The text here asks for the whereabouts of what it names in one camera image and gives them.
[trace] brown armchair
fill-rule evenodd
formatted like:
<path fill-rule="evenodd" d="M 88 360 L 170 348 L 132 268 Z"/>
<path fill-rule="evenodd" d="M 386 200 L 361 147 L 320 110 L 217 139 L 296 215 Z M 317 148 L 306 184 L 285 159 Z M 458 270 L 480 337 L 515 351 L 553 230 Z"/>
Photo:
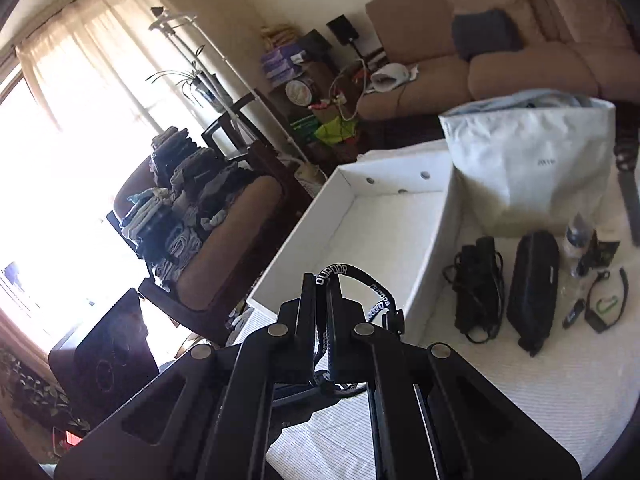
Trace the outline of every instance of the brown armchair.
<path fill-rule="evenodd" d="M 229 313 L 247 295 L 311 203 L 270 148 L 254 142 L 243 158 L 263 175 L 236 199 L 225 221 L 183 270 L 175 290 L 167 293 L 152 278 L 138 289 L 173 320 L 220 345 L 228 336 L 225 322 Z M 117 218 L 130 209 L 127 197 L 154 186 L 147 158 L 118 192 L 113 203 Z"/>

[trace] brown couch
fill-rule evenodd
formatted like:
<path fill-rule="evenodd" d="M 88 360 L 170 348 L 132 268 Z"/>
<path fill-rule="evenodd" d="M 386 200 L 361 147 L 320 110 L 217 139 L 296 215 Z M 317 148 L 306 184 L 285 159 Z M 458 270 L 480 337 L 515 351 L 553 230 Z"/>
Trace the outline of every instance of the brown couch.
<path fill-rule="evenodd" d="M 456 53 L 451 24 L 456 7 L 488 10 L 481 8 L 482 0 L 472 1 L 472 6 L 468 0 L 367 4 L 388 60 L 409 67 L 417 64 L 420 75 L 391 92 L 365 96 L 358 107 L 361 117 L 376 121 L 438 114 L 529 88 L 640 104 L 640 55 L 615 0 L 524 0 L 533 14 L 527 28 L 535 29 L 525 31 L 516 22 L 524 49 L 482 54 L 468 63 Z M 488 8 L 495 6 L 486 1 Z"/>

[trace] folded clothes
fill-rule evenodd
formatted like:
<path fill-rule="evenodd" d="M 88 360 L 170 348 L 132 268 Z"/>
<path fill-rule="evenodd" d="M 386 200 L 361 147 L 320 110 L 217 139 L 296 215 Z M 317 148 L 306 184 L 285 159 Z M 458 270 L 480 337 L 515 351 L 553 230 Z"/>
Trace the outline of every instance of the folded clothes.
<path fill-rule="evenodd" d="M 171 192 L 174 197 L 180 195 L 185 182 L 203 182 L 202 186 L 213 179 L 224 167 L 224 159 L 218 158 L 211 148 L 201 148 L 185 158 L 171 177 Z"/>
<path fill-rule="evenodd" d="M 209 170 L 204 173 L 193 175 L 191 178 L 187 179 L 184 183 L 184 191 L 187 193 L 187 197 L 190 202 L 196 203 L 204 187 L 212 180 L 216 179 L 219 174 L 219 171 Z"/>
<path fill-rule="evenodd" d="M 125 217 L 120 220 L 120 228 L 124 229 L 126 226 L 128 226 L 138 214 L 138 211 L 140 211 L 142 206 L 145 205 L 150 199 L 151 196 L 147 196 L 146 198 L 138 200 L 138 202 L 136 202 L 133 207 L 129 209 L 129 212 L 125 215 Z"/>
<path fill-rule="evenodd" d="M 143 206 L 136 212 L 133 219 L 122 229 L 122 235 L 134 242 L 138 238 L 138 233 L 162 205 L 171 205 L 169 190 L 163 189 L 158 192 L 158 196 L 149 198 Z"/>
<path fill-rule="evenodd" d="M 235 162 L 209 182 L 198 197 L 198 212 L 202 218 L 211 218 L 233 202 L 236 194 L 251 184 L 257 173 L 238 167 Z"/>
<path fill-rule="evenodd" d="M 180 195 L 174 198 L 172 209 L 178 218 L 183 218 L 190 205 L 191 203 L 189 202 L 187 193 L 183 191 Z"/>
<path fill-rule="evenodd" d="M 163 133 L 156 135 L 151 141 L 151 149 L 152 150 L 157 149 L 160 146 L 160 144 L 165 142 L 169 137 L 171 137 L 177 131 L 178 131 L 178 128 L 176 128 L 175 126 L 170 126 Z"/>
<path fill-rule="evenodd" d="M 142 193 L 131 195 L 130 197 L 127 198 L 127 200 L 129 202 L 133 202 L 133 204 L 136 205 L 141 200 L 151 198 L 152 196 L 161 196 L 161 195 L 164 195 L 163 187 L 151 187 L 146 191 L 143 191 Z"/>
<path fill-rule="evenodd" d="M 177 237 L 184 228 L 173 214 L 156 215 L 153 223 L 149 222 L 145 226 L 146 233 L 141 234 L 136 241 L 136 254 L 139 258 L 143 258 L 152 266 L 157 265 L 162 260 L 172 261 L 172 256 L 167 251 L 169 245 L 175 237 Z"/>
<path fill-rule="evenodd" d="M 161 187 L 169 187 L 175 168 L 185 158 L 197 151 L 198 146 L 189 138 L 187 130 L 171 134 L 151 155 L 149 166 L 154 174 L 156 184 Z"/>
<path fill-rule="evenodd" d="M 185 227 L 167 248 L 172 261 L 162 260 L 154 269 L 161 285 L 170 290 L 180 274 L 202 247 L 202 241 L 191 228 Z"/>
<path fill-rule="evenodd" d="M 225 221 L 226 215 L 228 213 L 225 209 L 218 211 L 217 214 L 213 215 L 212 218 L 201 218 L 200 225 L 206 232 L 213 231 L 216 227 L 222 224 Z"/>

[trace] black strap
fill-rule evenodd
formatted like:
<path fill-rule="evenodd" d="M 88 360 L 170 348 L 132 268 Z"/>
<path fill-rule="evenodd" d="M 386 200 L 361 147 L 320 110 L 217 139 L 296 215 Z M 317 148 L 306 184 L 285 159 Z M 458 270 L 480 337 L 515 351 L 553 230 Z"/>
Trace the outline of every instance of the black strap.
<path fill-rule="evenodd" d="M 591 285 L 591 288 L 589 289 L 589 292 L 587 293 L 587 301 L 586 301 L 586 304 L 585 304 L 585 307 L 584 307 L 584 319 L 586 320 L 587 323 L 589 323 L 591 328 L 593 328 L 598 334 L 603 333 L 605 330 L 608 330 L 609 328 L 611 328 L 617 322 L 620 321 L 620 318 L 622 317 L 622 314 L 624 314 L 625 307 L 626 307 L 626 300 L 627 300 L 628 295 L 629 295 L 628 277 L 626 276 L 625 269 L 623 269 L 623 267 L 620 267 L 620 279 L 622 280 L 622 287 L 623 287 L 623 290 L 624 290 L 624 296 L 622 298 L 622 305 L 620 306 L 620 313 L 618 314 L 618 317 L 616 318 L 616 320 L 613 323 L 607 324 L 597 314 L 597 312 L 591 308 L 591 293 L 593 292 L 593 288 L 598 283 L 608 280 L 609 277 L 610 277 L 610 272 L 608 270 L 604 270 L 604 272 L 599 272 L 598 273 L 598 277 L 593 282 L 593 285 Z"/>
<path fill-rule="evenodd" d="M 384 286 L 378 283 L 372 276 L 367 274 L 364 270 L 354 267 L 349 264 L 333 264 L 325 267 L 316 276 L 316 330 L 318 330 L 318 350 L 314 357 L 314 363 L 317 365 L 320 359 L 327 351 L 328 337 L 326 333 L 327 324 L 327 312 L 326 312 L 326 284 L 331 276 L 338 275 L 348 276 L 354 280 L 358 280 L 360 283 L 367 285 L 373 290 L 379 297 L 380 301 L 377 302 L 367 314 L 367 322 L 371 322 L 377 314 L 387 308 L 392 314 L 392 319 L 397 319 L 398 310 L 396 309 L 396 300 L 391 293 L 386 290 Z M 401 335 L 404 332 L 404 327 L 396 327 L 393 331 Z"/>

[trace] black camera case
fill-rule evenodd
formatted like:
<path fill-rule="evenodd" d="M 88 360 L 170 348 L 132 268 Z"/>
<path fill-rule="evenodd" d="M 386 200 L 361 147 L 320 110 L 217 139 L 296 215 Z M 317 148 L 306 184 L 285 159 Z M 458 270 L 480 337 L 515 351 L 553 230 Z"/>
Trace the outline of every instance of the black camera case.
<path fill-rule="evenodd" d="M 518 345 L 534 357 L 551 332 L 558 294 L 560 251 L 548 231 L 526 235 L 518 244 L 507 319 L 520 334 Z"/>

